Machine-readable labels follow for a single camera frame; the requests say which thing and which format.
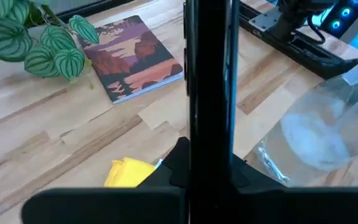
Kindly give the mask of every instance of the book cover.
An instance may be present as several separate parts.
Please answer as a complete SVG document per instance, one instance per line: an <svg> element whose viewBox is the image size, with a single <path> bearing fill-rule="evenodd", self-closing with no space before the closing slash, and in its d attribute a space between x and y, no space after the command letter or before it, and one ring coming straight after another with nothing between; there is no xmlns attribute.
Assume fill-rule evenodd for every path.
<svg viewBox="0 0 358 224"><path fill-rule="evenodd" d="M139 16L96 28L99 44L78 38L113 103L182 77L183 69Z"/></svg>

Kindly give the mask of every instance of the potted plant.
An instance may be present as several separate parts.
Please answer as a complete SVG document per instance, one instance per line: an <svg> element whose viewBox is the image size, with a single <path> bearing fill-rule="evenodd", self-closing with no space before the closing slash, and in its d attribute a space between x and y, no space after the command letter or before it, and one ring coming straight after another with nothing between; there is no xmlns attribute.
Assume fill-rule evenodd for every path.
<svg viewBox="0 0 358 224"><path fill-rule="evenodd" d="M45 24L37 40L28 29ZM48 6L48 0L0 0L0 59L24 62L24 69L42 78L63 75L78 77L89 61L77 49L72 35L99 43L94 27L84 18L73 16L68 24Z"/></svg>

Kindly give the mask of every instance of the wooden table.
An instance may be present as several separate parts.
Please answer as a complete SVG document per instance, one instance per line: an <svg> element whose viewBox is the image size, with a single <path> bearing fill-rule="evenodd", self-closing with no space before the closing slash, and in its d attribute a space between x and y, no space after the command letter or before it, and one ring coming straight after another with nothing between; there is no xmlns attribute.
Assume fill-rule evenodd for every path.
<svg viewBox="0 0 358 224"><path fill-rule="evenodd" d="M183 64L182 2L140 0L88 19L101 26L138 14ZM272 8L263 0L246 3ZM358 57L358 50L331 36L324 46L343 58ZM238 74L234 152L243 158L301 94L322 81L244 30ZM113 159L154 162L186 134L184 81L113 106L94 71L87 77L69 85L0 61L0 223L19 223L23 201L39 190L103 186ZM358 185L358 159L314 184Z"/></svg>

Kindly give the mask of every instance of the yellow cloth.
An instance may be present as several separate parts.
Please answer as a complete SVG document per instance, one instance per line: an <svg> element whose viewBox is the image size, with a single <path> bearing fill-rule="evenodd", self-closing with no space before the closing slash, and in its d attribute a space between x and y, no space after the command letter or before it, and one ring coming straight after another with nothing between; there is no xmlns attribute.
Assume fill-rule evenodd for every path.
<svg viewBox="0 0 358 224"><path fill-rule="evenodd" d="M155 167L152 164L124 157L122 161L115 160L112 162L112 167L104 186L136 187L154 170Z"/></svg>

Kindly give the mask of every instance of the black vertical pole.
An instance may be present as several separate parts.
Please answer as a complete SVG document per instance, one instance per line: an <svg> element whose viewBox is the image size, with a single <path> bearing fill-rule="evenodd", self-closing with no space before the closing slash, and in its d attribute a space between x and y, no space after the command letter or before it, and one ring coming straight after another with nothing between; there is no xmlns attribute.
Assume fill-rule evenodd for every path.
<svg viewBox="0 0 358 224"><path fill-rule="evenodd" d="M190 220L230 212L239 0L186 3L190 97Z"/></svg>

